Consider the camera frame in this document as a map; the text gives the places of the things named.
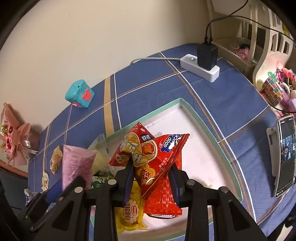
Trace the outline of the clear-wrapped round bread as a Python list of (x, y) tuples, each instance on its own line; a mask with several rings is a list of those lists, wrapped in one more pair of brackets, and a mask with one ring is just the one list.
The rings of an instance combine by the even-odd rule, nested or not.
[(93, 165), (92, 165), (93, 176), (97, 172), (110, 173), (112, 176), (115, 176), (116, 171), (109, 164), (109, 161), (110, 161), (109, 150), (107, 147), (105, 135), (103, 133), (97, 136), (97, 138), (88, 147), (88, 150), (96, 152), (96, 156), (94, 158)]

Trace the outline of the black charger plug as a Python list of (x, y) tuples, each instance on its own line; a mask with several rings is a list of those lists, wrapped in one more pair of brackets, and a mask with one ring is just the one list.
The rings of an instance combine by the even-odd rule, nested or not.
[(208, 42), (197, 46), (197, 63), (201, 68), (210, 71), (217, 63), (218, 47)]

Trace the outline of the yellow soft bread packet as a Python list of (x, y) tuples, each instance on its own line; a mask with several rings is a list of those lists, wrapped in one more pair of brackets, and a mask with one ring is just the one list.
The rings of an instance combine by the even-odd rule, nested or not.
[(124, 208), (115, 208), (116, 230), (120, 234), (124, 231), (147, 230), (143, 221), (144, 200), (140, 187), (134, 180), (129, 201)]

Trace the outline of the red patterned snack packet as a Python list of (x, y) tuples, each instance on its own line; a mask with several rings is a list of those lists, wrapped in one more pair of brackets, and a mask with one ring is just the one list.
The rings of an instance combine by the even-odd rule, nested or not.
[(169, 172), (167, 172), (156, 185), (145, 202), (144, 213), (151, 217), (170, 219), (182, 215), (182, 209), (175, 204)]

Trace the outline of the teal toy house box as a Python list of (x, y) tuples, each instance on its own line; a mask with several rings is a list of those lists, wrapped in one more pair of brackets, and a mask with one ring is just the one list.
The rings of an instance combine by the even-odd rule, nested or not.
[(88, 108), (94, 96), (94, 91), (81, 79), (70, 86), (65, 99), (77, 108)]

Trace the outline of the cream plastic shelf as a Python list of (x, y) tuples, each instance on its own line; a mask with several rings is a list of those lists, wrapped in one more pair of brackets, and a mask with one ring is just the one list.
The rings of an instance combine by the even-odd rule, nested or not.
[(219, 54), (236, 67), (257, 90), (269, 72), (286, 66), (293, 37), (280, 18), (261, 1), (207, 1), (212, 38)]

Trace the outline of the smartphone on stand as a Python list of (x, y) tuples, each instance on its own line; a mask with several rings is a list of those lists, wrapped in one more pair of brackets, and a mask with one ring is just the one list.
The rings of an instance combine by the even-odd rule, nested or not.
[(295, 120), (286, 115), (276, 123), (277, 154), (274, 197), (283, 195), (292, 186), (295, 176)]

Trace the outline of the red chip snack packet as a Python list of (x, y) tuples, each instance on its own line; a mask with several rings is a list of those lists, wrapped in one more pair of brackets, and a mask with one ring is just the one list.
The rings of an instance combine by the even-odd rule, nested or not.
[(189, 134), (168, 134), (155, 138), (140, 122), (119, 143), (111, 166), (125, 167), (132, 159), (135, 179), (142, 198), (147, 200), (181, 153)]

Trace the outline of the pink snack packet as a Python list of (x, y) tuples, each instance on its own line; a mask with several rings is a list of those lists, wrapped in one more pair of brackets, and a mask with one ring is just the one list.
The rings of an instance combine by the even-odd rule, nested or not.
[(85, 188), (90, 189), (95, 156), (96, 151), (69, 145), (63, 146), (62, 190), (65, 190), (77, 176), (81, 176), (85, 180)]

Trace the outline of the pink flower bouquet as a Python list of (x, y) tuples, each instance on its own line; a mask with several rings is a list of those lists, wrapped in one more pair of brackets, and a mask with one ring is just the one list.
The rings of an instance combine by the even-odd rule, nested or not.
[(40, 134), (30, 123), (21, 124), (14, 115), (11, 106), (3, 104), (1, 112), (1, 152), (8, 164), (25, 166), (32, 156), (38, 153)]

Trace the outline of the small white floral packet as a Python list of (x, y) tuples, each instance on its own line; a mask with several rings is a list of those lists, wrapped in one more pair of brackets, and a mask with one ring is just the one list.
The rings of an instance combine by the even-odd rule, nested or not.
[(42, 176), (42, 191), (45, 192), (49, 189), (49, 176), (48, 174), (43, 171), (43, 176)]

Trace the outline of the colourful cube toy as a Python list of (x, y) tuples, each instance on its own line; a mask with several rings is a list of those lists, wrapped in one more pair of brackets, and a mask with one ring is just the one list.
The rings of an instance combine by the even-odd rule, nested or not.
[(272, 77), (268, 77), (262, 85), (262, 89), (265, 94), (268, 96), (271, 104), (277, 106), (280, 104), (284, 98), (285, 94), (283, 89), (280, 87), (278, 82)]

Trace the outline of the silver-green small packet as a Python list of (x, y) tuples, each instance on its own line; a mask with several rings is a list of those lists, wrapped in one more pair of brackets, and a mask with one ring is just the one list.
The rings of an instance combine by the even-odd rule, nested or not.
[(27, 205), (34, 197), (29, 188), (24, 189), (24, 195), (25, 195), (25, 202)]

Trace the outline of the orange-white snack packet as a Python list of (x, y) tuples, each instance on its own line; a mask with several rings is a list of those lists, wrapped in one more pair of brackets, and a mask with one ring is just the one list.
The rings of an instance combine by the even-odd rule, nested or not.
[(62, 162), (62, 158), (63, 158), (63, 152), (62, 152), (60, 146), (57, 146), (53, 150), (53, 154), (50, 159), (50, 170), (53, 174), (56, 174), (56, 172), (59, 168), (59, 165)]

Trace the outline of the green-white biscuit packet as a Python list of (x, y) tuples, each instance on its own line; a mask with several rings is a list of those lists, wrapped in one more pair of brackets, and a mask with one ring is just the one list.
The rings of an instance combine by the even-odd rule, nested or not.
[(92, 176), (91, 180), (91, 188), (98, 188), (103, 183), (107, 182), (110, 179), (113, 179), (114, 177), (112, 175), (107, 176)]

